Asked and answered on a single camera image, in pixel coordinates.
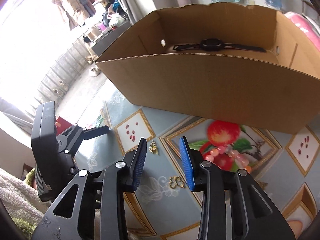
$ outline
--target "smartwatch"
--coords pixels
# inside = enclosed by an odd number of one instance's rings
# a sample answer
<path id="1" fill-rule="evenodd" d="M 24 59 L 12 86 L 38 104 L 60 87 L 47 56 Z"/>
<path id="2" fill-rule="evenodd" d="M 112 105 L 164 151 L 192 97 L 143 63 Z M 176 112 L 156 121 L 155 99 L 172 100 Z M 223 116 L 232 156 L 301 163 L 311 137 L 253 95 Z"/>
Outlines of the smartwatch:
<path id="1" fill-rule="evenodd" d="M 219 39 L 206 39 L 201 41 L 200 43 L 173 46 L 173 50 L 176 50 L 176 51 L 182 51 L 186 49 L 202 49 L 205 51 L 219 51 L 222 49 L 241 49 L 241 50 L 266 52 L 266 50 L 261 47 L 247 46 L 247 45 L 240 45 L 240 44 L 233 44 L 233 43 L 224 43 Z"/>

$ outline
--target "gold earring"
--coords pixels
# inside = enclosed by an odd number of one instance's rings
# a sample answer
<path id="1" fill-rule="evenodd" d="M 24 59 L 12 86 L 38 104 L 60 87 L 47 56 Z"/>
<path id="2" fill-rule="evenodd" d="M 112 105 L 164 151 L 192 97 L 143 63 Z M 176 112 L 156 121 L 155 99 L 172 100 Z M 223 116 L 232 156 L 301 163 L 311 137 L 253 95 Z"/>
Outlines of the gold earring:
<path id="1" fill-rule="evenodd" d="M 169 178 L 169 187 L 175 189 L 177 186 L 185 188 L 184 182 L 180 176 L 173 176 Z"/>
<path id="2" fill-rule="evenodd" d="M 152 141 L 151 141 L 150 146 L 149 146 L 149 151 L 150 151 L 151 153 L 153 153 L 153 154 L 155 153 L 155 154 L 159 155 L 159 154 L 158 154 L 157 144 L 156 144 L 155 140 L 152 140 Z"/>

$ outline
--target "floor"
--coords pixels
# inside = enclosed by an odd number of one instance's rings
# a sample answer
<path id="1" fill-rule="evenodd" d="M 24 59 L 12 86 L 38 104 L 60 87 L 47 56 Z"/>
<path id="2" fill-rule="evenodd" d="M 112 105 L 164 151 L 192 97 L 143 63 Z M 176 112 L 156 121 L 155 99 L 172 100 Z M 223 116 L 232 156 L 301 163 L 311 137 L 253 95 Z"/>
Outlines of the floor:
<path id="1" fill-rule="evenodd" d="M 56 110 L 57 118 L 61 116 L 70 123 L 77 123 L 100 87 L 105 83 L 107 78 L 103 73 L 96 77 L 89 75 L 92 66 L 94 65 L 86 67 L 71 86 Z"/>

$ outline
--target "watch face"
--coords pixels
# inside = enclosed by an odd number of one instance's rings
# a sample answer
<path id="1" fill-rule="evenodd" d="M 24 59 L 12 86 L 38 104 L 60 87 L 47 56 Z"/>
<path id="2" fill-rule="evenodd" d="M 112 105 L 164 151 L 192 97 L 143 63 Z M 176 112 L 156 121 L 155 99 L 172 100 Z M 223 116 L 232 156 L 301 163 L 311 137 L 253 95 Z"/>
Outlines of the watch face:
<path id="1" fill-rule="evenodd" d="M 203 41 L 204 46 L 221 46 L 222 41 L 218 39 L 207 39 Z"/>

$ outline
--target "pink pillow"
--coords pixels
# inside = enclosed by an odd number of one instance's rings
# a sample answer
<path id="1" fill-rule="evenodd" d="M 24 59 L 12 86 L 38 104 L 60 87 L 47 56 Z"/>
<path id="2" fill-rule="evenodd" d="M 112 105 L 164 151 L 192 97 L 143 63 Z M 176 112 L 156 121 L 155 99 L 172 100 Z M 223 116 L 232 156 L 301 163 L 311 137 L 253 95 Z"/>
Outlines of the pink pillow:
<path id="1" fill-rule="evenodd" d="M 289 18 L 297 27 L 299 27 L 300 30 L 302 30 L 305 35 L 313 42 L 317 49 L 320 50 L 320 36 L 313 29 L 312 25 L 307 19 L 295 12 L 287 12 L 285 16 Z"/>

